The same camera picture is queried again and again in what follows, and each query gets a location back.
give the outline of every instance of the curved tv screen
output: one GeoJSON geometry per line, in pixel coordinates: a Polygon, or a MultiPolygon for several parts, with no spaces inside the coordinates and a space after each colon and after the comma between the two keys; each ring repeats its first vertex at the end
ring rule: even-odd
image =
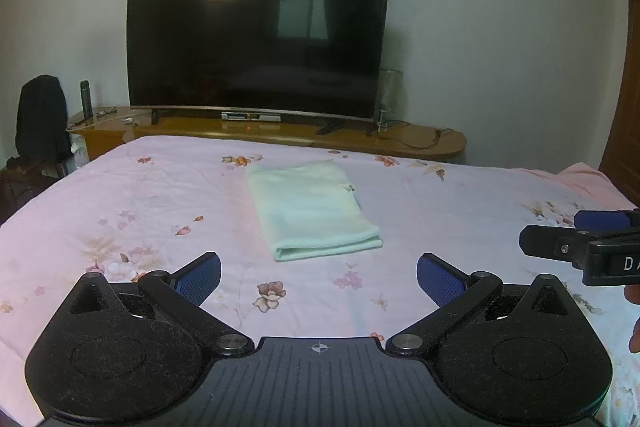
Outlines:
{"type": "Polygon", "coordinates": [[[386,0],[129,0],[130,104],[370,119],[386,0]]]}

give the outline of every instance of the blue gripper pad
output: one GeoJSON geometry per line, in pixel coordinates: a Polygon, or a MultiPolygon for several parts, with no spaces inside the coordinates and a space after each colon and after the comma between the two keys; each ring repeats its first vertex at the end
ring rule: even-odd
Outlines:
{"type": "Polygon", "coordinates": [[[439,307],[462,295],[468,287],[465,273],[431,253],[418,259],[416,275],[422,291],[439,307]]]}
{"type": "Polygon", "coordinates": [[[200,306],[220,284],[220,258],[207,252],[171,275],[172,287],[191,304],[200,306]]]}
{"type": "Polygon", "coordinates": [[[612,232],[630,226],[629,216],[619,210],[580,210],[574,216],[574,227],[578,230],[612,232]]]}

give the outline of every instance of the folded towel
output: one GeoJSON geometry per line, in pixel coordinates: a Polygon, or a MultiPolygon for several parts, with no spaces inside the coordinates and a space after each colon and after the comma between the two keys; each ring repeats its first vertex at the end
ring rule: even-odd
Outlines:
{"type": "Polygon", "coordinates": [[[332,160],[288,168],[252,163],[246,181],[276,261],[382,246],[380,230],[360,213],[353,185],[332,160]]]}

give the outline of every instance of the power cord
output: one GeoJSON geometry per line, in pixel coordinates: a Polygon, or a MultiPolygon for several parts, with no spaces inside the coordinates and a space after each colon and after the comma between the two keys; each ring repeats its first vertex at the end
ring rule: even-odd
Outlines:
{"type": "MultiPolygon", "coordinates": [[[[405,121],[405,120],[387,120],[385,121],[385,124],[389,124],[389,123],[404,123],[403,127],[407,127],[408,125],[411,125],[411,123],[405,121]]],[[[433,139],[433,142],[425,147],[419,147],[419,146],[415,146],[415,145],[411,145],[409,143],[403,142],[401,139],[398,138],[393,138],[391,136],[380,136],[380,128],[377,127],[376,128],[376,134],[378,135],[378,139],[380,140],[393,140],[396,141],[398,143],[401,143],[402,145],[404,145],[405,147],[407,147],[408,149],[415,149],[415,150],[428,150],[428,149],[433,149],[434,147],[438,146],[438,143],[440,143],[440,138],[442,136],[447,136],[447,134],[451,134],[453,132],[453,129],[447,127],[445,129],[436,129],[435,130],[435,138],[433,139]]]]}

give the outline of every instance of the floral bedding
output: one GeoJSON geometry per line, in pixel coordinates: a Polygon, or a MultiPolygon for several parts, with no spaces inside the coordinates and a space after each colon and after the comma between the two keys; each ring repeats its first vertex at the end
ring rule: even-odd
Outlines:
{"type": "Polygon", "coordinates": [[[600,420],[638,418],[640,359],[627,342],[640,310],[622,289],[588,288],[570,264],[526,257],[528,224],[570,227],[582,208],[631,205],[596,171],[560,175],[475,168],[337,150],[235,140],[143,137],[73,172],[0,227],[0,407],[24,427],[41,420],[24,360],[85,272],[136,281],[174,271],[205,251],[222,262],[202,308],[258,343],[263,336],[350,337],[381,342],[434,311],[415,280],[424,252],[461,270],[530,283],[554,273],[607,347],[614,380],[600,420]],[[376,250],[277,263],[263,242],[244,172],[332,159],[346,172],[376,250]]]}

